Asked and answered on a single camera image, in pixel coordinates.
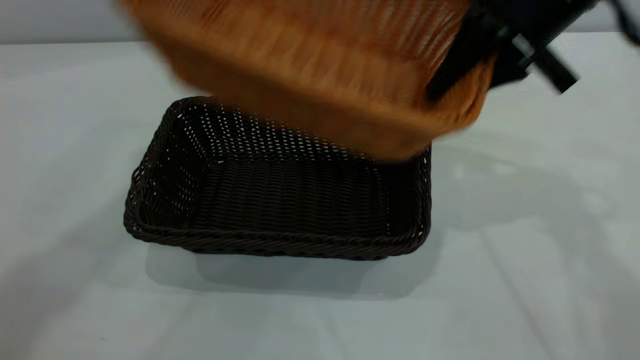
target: background wall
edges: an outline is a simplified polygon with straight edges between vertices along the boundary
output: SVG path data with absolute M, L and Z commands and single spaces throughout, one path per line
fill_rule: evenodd
M 139 39 L 114 0 L 0 0 L 0 44 L 105 42 Z M 599 4 L 571 31 L 614 31 L 608 4 Z

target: table surface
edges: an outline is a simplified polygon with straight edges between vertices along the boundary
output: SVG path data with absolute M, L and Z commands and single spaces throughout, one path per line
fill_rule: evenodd
M 491 91 L 435 144 L 433 230 L 379 262 L 131 238 L 131 173 L 195 94 L 142 43 L 0 46 L 0 353 L 46 359 L 639 359 L 640 56 Z

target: dark brown woven basket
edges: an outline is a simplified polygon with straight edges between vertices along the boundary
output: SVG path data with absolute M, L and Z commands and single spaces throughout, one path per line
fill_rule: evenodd
M 407 254 L 430 229 L 430 155 L 381 164 L 215 98 L 184 99 L 133 174 L 124 224 L 197 253 Z

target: basket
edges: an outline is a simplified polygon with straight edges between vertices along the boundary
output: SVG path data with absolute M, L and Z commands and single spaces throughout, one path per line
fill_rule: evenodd
M 471 125 L 493 59 L 431 103 L 465 0 L 120 0 L 182 80 L 381 160 Z
M 430 150 L 380 163 L 222 105 L 175 102 L 132 176 L 124 225 L 196 253 L 382 259 L 430 229 Z

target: orange woven basket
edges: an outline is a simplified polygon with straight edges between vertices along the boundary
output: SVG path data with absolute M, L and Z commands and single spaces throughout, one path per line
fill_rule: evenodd
M 381 160 L 473 123 L 493 72 L 482 62 L 426 100 L 461 0 L 121 2 L 185 82 Z

